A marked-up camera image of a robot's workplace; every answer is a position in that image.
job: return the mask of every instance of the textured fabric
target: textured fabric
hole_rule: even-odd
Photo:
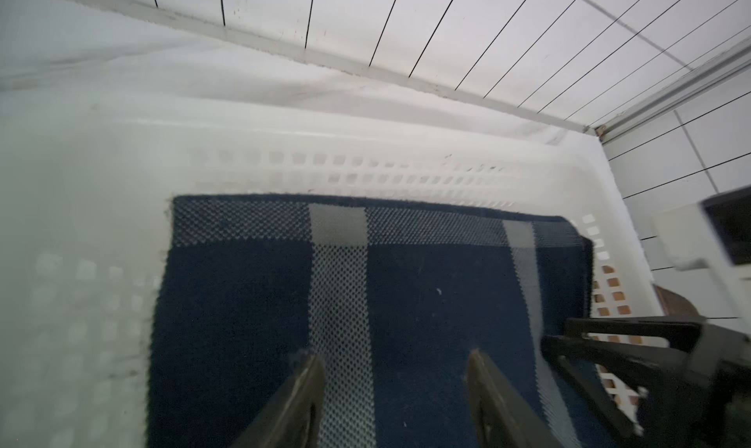
[[[322,448],[476,446],[476,347],[564,446],[611,446],[539,352],[588,312],[591,245],[564,219],[277,195],[177,197],[173,214],[149,446],[228,446],[308,352]]]

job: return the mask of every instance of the white plastic basket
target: white plastic basket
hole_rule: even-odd
[[[623,246],[630,225],[615,220],[596,174],[556,147],[214,100],[33,101],[6,106],[0,141],[4,443],[143,446],[150,320],[179,194],[562,215],[595,242],[596,316],[662,313],[643,257]],[[635,393],[605,377],[633,416]]]

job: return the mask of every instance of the gray stripe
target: gray stripe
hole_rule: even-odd
[[[532,224],[524,221],[504,220],[503,225],[512,248],[514,270],[519,280],[530,316],[530,333],[535,348],[535,376],[550,431],[566,448],[581,448],[568,408],[563,402],[553,372],[540,352],[542,338],[542,298],[537,270],[537,252],[535,249],[535,231]]]
[[[224,199],[179,199],[173,204],[173,246],[237,239],[310,241],[308,205]]]
[[[374,448],[376,410],[366,297],[365,211],[311,205],[310,219],[314,240],[310,344],[326,365],[318,444],[321,448]]]

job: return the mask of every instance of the blue towel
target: blue towel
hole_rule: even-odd
[[[229,446],[307,352],[326,368],[322,448],[477,446],[476,347],[564,446],[612,446],[540,354],[589,310],[591,244],[565,219],[292,195],[172,213],[148,446]]]

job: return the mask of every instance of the brown object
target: brown object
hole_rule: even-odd
[[[666,290],[659,285],[654,286],[657,299],[662,305],[662,311],[668,316],[700,316],[696,306],[678,293]]]

